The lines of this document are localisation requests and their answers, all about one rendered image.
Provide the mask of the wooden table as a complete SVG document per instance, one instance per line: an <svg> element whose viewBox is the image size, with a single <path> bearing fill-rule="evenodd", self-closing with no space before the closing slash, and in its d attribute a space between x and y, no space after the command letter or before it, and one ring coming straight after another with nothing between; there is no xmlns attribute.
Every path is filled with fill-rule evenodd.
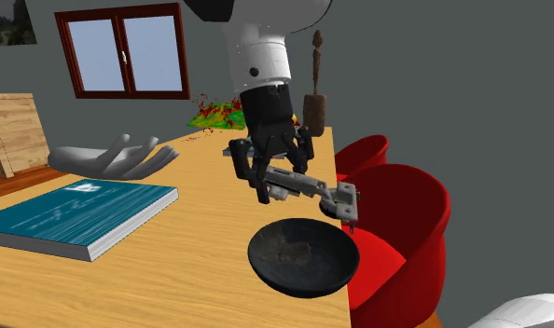
<svg viewBox="0 0 554 328"><path fill-rule="evenodd" d="M350 328L345 290L297 299L263 283L247 258L258 229L320 218L316 198L262 205L222 153L236 130L173 141L151 175L179 197L94 262L0 247L0 324L12 328Z"/></svg>

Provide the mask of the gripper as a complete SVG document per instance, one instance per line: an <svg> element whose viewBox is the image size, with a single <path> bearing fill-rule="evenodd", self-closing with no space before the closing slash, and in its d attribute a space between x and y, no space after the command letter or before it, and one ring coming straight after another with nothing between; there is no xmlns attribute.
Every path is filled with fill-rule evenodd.
<svg viewBox="0 0 554 328"><path fill-rule="evenodd" d="M293 127L293 107L289 86L268 85L249 89L240 94L242 110L248 129L247 139L229 142L236 176L246 180L256 190L262 204L270 203L265 173L268 159L285 154L293 165L293 172L305 174L308 161L314 158L312 137L309 127ZM248 150L253 145L255 156L253 166L249 165Z"/></svg>

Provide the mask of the landscape wall picture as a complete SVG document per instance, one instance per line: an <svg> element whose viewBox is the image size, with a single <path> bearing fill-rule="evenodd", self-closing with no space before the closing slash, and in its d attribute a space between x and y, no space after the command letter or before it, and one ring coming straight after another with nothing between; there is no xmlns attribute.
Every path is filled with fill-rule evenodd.
<svg viewBox="0 0 554 328"><path fill-rule="evenodd" d="M36 43L26 0L0 0L0 47Z"/></svg>

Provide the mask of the light wooden cabinet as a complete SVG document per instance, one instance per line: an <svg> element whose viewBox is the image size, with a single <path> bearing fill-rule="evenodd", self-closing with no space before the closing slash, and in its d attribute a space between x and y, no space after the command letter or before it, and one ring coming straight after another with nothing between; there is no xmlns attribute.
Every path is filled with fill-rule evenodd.
<svg viewBox="0 0 554 328"><path fill-rule="evenodd" d="M32 93L0 93L0 174L48 164L48 143Z"/></svg>

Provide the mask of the teal book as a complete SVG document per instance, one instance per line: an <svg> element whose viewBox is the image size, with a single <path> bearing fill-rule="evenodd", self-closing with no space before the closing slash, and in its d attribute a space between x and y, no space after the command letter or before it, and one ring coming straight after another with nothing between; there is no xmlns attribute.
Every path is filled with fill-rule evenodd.
<svg viewBox="0 0 554 328"><path fill-rule="evenodd" d="M172 186L83 179L0 210L0 246L92 262L177 199Z"/></svg>

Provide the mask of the green and red leafy heap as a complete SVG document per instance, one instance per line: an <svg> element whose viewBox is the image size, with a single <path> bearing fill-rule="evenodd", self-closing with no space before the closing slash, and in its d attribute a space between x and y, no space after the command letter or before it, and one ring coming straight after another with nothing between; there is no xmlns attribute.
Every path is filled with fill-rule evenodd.
<svg viewBox="0 0 554 328"><path fill-rule="evenodd" d="M242 110L242 102L239 97L231 100L210 99L202 93L193 95L192 100L198 106L197 114L192 117L187 125L193 128L244 130L245 119Z"/></svg>

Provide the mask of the grey hand sculpture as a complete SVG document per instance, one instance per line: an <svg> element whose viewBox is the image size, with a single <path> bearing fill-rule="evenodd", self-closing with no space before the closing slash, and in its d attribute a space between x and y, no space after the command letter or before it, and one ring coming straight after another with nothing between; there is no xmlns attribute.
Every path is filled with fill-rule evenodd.
<svg viewBox="0 0 554 328"><path fill-rule="evenodd" d="M143 145L128 146L131 136L121 134L107 149L61 146L48 154L48 165L55 171L91 179L132 181L143 180L175 160L179 153L164 145L149 157L159 139L148 138Z"/></svg>

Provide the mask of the brown wooden figure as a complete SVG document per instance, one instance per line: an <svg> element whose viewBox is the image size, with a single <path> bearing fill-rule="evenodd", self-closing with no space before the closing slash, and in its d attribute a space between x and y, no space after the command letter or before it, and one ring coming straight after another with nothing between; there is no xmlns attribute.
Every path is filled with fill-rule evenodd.
<svg viewBox="0 0 554 328"><path fill-rule="evenodd" d="M320 137L325 131L326 96L318 92L318 81L321 64L321 46L324 39L320 30L316 30L312 37L312 83L311 94L304 96L303 123L308 127L311 136Z"/></svg>

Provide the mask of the black bowl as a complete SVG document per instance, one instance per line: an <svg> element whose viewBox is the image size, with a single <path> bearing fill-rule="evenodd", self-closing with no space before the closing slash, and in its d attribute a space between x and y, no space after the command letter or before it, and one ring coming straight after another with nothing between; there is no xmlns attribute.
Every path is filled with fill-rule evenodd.
<svg viewBox="0 0 554 328"><path fill-rule="evenodd" d="M340 228L309 218L286 218L260 228L247 256L273 290L295 298L335 293L355 274L360 253Z"/></svg>

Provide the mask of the red framed window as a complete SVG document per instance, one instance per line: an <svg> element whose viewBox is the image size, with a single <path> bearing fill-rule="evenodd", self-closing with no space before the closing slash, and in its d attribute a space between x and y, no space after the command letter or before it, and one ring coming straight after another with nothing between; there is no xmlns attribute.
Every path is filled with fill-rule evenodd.
<svg viewBox="0 0 554 328"><path fill-rule="evenodd" d="M188 100L178 3L55 14L78 99Z"/></svg>

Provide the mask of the red chair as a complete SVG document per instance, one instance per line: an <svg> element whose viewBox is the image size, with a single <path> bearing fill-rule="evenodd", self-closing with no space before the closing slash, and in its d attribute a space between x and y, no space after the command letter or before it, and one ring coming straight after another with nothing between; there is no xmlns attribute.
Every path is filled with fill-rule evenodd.
<svg viewBox="0 0 554 328"><path fill-rule="evenodd" d="M450 196L432 175L403 164L346 180L360 193L358 222L342 228L360 252L347 285L352 328L417 328L442 293Z"/></svg>
<svg viewBox="0 0 554 328"><path fill-rule="evenodd" d="M388 139L381 134L370 135L355 141L335 155L337 180L357 174L364 169L387 163Z"/></svg>

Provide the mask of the white furniture piece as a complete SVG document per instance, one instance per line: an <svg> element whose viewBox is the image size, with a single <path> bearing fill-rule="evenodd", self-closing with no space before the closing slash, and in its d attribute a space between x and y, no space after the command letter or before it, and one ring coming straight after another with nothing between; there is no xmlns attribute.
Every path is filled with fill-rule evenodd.
<svg viewBox="0 0 554 328"><path fill-rule="evenodd" d="M554 328L554 294L509 300L468 328Z"/></svg>

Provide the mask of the grey metal hinged tool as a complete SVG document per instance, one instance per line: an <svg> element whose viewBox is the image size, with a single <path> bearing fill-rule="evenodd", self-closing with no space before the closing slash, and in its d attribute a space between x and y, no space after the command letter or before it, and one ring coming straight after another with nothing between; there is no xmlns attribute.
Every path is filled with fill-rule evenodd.
<svg viewBox="0 0 554 328"><path fill-rule="evenodd" d="M358 221L358 193L354 184L337 182L336 187L328 187L326 182L311 176L272 166L267 167L264 181L272 198L286 200L289 195L309 198L318 195L319 208L326 216L348 224Z"/></svg>

